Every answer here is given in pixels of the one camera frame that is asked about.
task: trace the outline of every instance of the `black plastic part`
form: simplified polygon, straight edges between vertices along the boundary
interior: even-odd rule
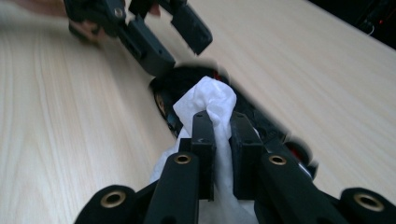
[[[125,22],[125,2],[124,0],[102,0],[105,4],[107,17],[113,23]]]
[[[260,139],[266,143],[278,139],[284,141],[287,131],[264,110],[257,109],[238,89],[233,87],[236,95],[236,105],[234,111],[245,114],[251,125],[259,133]]]
[[[287,149],[262,155],[260,178],[283,223],[347,223],[299,168]]]
[[[197,223],[198,186],[198,157],[190,152],[171,155],[163,168],[144,223]]]
[[[103,198],[111,192],[123,192],[125,199],[120,205],[114,207],[104,207],[101,201]],[[82,209],[76,224],[125,224],[125,223],[136,223],[136,195],[134,191],[124,186],[109,186],[105,189],[98,191],[90,201]]]
[[[129,5],[129,11],[135,16],[139,15],[142,18],[146,18],[149,10],[151,9],[154,0],[133,0]]]
[[[396,222],[396,206],[368,189],[344,190],[338,206],[350,223],[393,224]]]
[[[126,29],[120,30],[119,38],[149,74],[160,77],[175,66],[172,55],[163,47],[140,16],[130,21]]]
[[[201,54],[212,43],[213,37],[206,25],[188,5],[181,6],[171,23],[196,54]]]
[[[206,111],[194,115],[191,152],[200,160],[200,199],[214,200],[216,141],[213,124]]]
[[[230,123],[233,195],[239,200],[254,200],[258,179],[257,166],[264,147],[244,114],[233,112]]]

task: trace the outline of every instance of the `wood grain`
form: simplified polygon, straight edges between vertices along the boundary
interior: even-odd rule
[[[396,203],[396,52],[305,1],[190,0],[215,60],[311,146],[317,186]],[[179,63],[169,17],[148,18]],[[174,144],[151,77],[112,39],[83,45],[67,21],[0,4],[0,223],[72,223],[99,189],[139,190]]]

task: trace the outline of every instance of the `crumpled paper towel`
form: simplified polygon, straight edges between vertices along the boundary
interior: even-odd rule
[[[177,143],[165,151],[154,167],[150,182],[160,178],[168,156],[178,152],[180,138],[190,138],[192,118],[206,110],[213,123],[217,145],[215,160],[215,201],[200,201],[199,223],[250,224],[258,223],[253,202],[242,202],[233,196],[233,165],[229,138],[230,117],[235,107],[236,96],[226,84],[210,77],[203,77],[174,105],[183,123]]]

